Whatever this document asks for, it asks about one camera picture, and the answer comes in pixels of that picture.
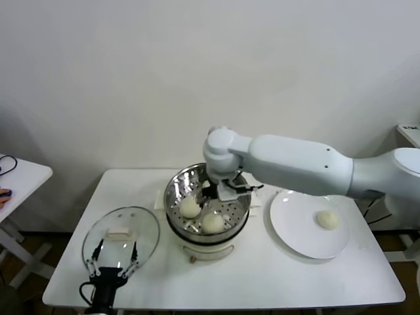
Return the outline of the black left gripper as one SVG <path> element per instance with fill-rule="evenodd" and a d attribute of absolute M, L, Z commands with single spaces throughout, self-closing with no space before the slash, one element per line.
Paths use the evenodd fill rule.
<path fill-rule="evenodd" d="M 122 269 L 118 267 L 98 267 L 98 258 L 103 249 L 101 239 L 90 258 L 85 260 L 89 272 L 89 282 L 94 286 L 91 306 L 93 308 L 111 308 L 114 305 L 116 291 L 127 283 L 139 268 L 137 243 L 134 242 L 129 265 Z"/>

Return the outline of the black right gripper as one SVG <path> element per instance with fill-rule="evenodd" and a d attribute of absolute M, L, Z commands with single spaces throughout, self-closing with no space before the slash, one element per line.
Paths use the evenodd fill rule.
<path fill-rule="evenodd" d="M 201 192 L 196 195 L 196 203 L 203 207 L 207 200 L 218 199 L 217 185 L 213 182 L 204 182 Z"/>

